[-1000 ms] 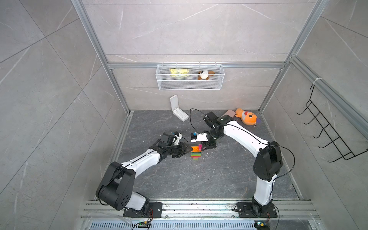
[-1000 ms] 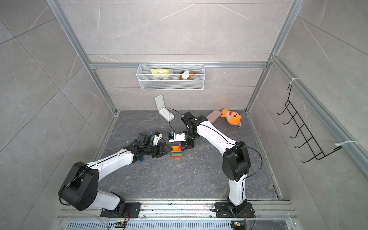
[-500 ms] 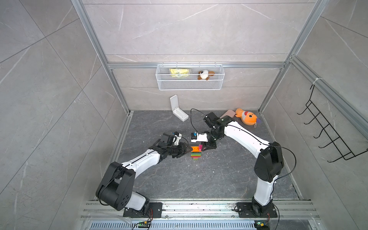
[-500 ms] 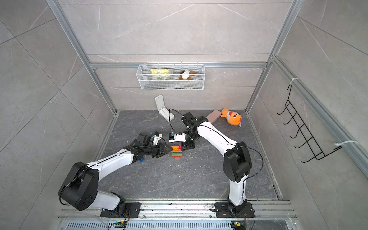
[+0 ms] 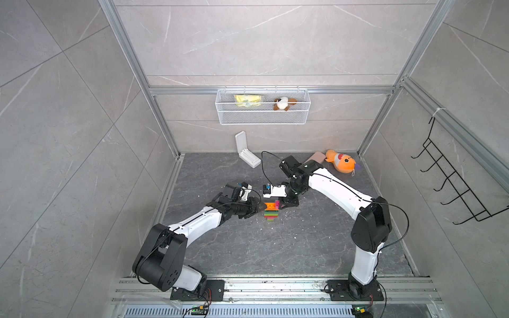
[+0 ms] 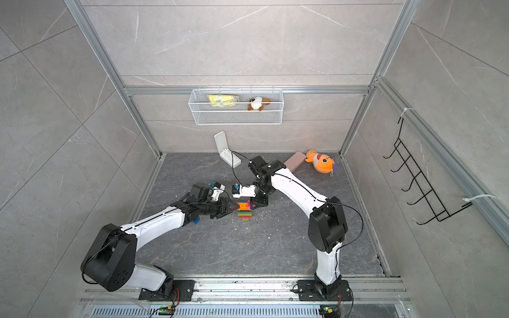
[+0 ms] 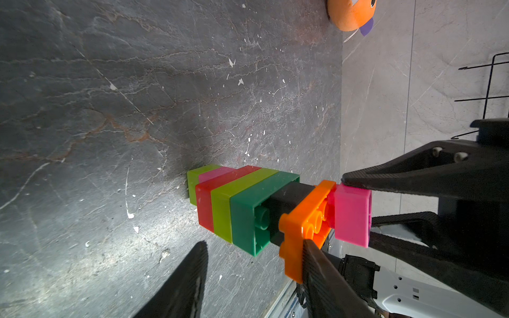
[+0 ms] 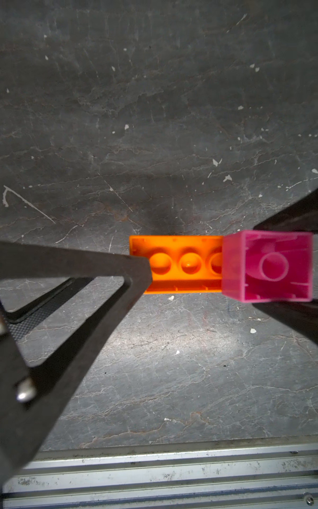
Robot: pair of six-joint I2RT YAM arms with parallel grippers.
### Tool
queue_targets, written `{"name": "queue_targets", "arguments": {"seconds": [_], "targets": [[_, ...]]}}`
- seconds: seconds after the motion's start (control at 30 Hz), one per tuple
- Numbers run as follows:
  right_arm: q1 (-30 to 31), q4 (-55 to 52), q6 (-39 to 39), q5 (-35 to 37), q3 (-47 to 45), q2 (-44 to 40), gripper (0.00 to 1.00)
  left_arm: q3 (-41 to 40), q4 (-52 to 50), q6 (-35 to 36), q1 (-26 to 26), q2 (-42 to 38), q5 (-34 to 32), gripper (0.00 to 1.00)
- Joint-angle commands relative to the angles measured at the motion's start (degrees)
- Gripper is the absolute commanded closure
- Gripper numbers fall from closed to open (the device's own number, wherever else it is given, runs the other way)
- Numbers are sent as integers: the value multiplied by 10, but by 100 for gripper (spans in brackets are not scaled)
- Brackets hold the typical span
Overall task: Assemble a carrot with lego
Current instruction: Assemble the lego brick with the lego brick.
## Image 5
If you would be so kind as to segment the orange lego brick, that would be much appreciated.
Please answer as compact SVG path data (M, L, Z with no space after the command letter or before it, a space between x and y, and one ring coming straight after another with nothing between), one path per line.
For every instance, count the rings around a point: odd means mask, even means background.
M266 205L266 208L265 208L266 211L277 211L277 209L275 208L275 202L268 202L265 205Z

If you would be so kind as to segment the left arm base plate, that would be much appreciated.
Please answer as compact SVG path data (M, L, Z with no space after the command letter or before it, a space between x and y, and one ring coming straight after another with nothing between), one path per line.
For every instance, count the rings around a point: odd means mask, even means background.
M182 288L173 288L170 299L183 302L200 300L207 302L222 302L224 293L224 280L207 280L204 285L198 286L197 290L195 291L188 291Z

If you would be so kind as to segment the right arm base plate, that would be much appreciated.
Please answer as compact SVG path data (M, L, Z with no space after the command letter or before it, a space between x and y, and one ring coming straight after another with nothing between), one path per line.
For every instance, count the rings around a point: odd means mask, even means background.
M377 302L385 300L384 292L376 279L362 285L354 278L328 280L324 292L333 302Z

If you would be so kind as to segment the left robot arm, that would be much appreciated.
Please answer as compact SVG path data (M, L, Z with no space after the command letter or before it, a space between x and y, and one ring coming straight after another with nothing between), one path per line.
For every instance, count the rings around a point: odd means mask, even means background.
M248 219L259 212L262 197L247 183L228 184L199 212L172 225L156 224L133 263L132 272L142 284L162 292L178 288L204 295L207 276L184 264L186 249L202 235L234 215Z

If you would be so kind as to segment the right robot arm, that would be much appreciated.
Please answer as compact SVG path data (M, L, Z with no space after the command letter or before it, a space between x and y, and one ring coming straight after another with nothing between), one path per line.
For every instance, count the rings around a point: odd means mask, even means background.
M314 160L303 164L293 156L283 159L279 167L288 177L282 183L282 208L299 206L299 197L313 189L339 205L354 220L351 239L356 246L349 283L356 288L372 286L376 279L379 253L392 231L389 204L383 197L372 198L337 179Z

